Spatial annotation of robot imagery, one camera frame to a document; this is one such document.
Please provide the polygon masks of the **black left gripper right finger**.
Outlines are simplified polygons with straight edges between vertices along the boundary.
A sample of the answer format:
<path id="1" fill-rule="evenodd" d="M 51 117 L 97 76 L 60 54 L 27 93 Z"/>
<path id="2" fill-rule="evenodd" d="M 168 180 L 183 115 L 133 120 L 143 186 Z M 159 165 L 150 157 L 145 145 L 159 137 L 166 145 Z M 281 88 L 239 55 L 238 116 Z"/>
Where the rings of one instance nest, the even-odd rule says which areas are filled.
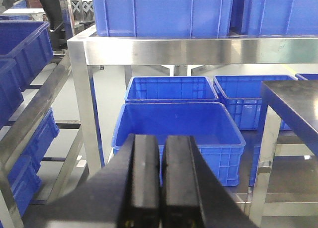
<path id="1" fill-rule="evenodd" d="M 213 174 L 193 136 L 168 136 L 162 159 L 164 228 L 254 228 Z"/>

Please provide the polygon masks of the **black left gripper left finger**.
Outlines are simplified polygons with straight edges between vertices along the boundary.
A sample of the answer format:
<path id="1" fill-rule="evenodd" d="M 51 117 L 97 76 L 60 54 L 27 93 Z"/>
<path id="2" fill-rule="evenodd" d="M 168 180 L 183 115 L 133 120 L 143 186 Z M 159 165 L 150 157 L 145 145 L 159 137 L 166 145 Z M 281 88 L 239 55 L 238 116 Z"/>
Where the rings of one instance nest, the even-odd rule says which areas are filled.
<path id="1" fill-rule="evenodd" d="M 130 134 L 113 159 L 47 208 L 49 228 L 157 228 L 159 150 L 154 136 Z"/>

